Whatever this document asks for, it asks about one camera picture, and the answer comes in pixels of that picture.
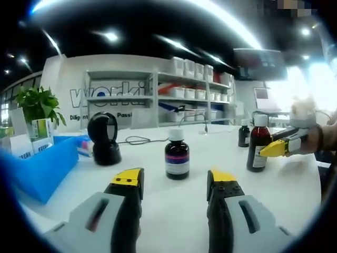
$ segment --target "medicine bottle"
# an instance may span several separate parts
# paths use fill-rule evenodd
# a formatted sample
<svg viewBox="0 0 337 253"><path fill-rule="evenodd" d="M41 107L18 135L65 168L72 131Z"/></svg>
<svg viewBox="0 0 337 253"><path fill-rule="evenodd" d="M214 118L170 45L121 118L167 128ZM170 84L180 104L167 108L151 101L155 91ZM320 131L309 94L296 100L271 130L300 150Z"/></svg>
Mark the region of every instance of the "medicine bottle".
<svg viewBox="0 0 337 253"><path fill-rule="evenodd" d="M165 169L168 178L182 180L190 174L190 148L183 142L183 129L170 129L170 143L165 147Z"/></svg>
<svg viewBox="0 0 337 253"><path fill-rule="evenodd" d="M241 128L239 129L239 141L238 146L242 148L249 147L250 133L248 127L248 120L241 120Z"/></svg>
<svg viewBox="0 0 337 253"><path fill-rule="evenodd" d="M247 169L261 172L267 163L267 157L260 156L260 151L271 143L271 135L267 127L268 116L258 114L254 118L255 127L252 130L249 144Z"/></svg>

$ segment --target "brown glass bottle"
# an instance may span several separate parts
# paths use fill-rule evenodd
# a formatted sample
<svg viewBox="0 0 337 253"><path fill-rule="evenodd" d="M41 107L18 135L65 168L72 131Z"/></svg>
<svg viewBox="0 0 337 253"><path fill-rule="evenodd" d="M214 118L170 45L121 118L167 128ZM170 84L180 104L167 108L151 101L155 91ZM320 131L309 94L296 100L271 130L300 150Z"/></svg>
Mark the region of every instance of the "brown glass bottle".
<svg viewBox="0 0 337 253"><path fill-rule="evenodd" d="M247 169L261 172L265 169L267 157L260 156L260 151L271 143L271 135L267 127L267 115L257 115L254 119L255 127L251 132Z"/></svg>

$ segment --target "green plant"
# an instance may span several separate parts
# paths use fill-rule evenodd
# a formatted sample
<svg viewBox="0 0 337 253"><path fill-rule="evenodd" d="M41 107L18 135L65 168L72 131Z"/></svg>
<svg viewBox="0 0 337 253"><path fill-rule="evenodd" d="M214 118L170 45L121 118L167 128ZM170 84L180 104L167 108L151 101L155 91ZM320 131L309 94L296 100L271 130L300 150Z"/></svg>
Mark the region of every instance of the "green plant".
<svg viewBox="0 0 337 253"><path fill-rule="evenodd" d="M41 87L38 91L37 88L21 87L15 101L18 103L18 107L22 107L26 122L29 124L33 120L51 118L52 122L55 120L57 125L60 124L60 120L66 125L62 114L55 112L55 109L60 109L59 103L50 89L45 91Z"/></svg>

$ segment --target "blue tray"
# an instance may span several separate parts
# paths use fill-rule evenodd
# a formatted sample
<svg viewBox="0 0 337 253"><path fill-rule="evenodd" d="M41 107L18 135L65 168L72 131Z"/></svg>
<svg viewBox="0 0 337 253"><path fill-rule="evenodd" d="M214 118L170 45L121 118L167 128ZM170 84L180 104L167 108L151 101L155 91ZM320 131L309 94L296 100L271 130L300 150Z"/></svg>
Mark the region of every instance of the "blue tray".
<svg viewBox="0 0 337 253"><path fill-rule="evenodd" d="M52 147L25 160L3 156L13 183L44 204L78 162L74 137L54 137L54 142Z"/></svg>

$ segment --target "screen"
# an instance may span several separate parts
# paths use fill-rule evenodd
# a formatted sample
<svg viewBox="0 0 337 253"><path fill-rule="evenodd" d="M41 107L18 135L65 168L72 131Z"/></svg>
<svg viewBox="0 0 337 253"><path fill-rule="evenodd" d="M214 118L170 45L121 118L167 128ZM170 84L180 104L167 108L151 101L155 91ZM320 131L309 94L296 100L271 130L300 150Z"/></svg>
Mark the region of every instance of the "screen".
<svg viewBox="0 0 337 253"><path fill-rule="evenodd" d="M234 55L239 67L237 80L284 81L288 79L287 69L280 51L235 48Z"/></svg>

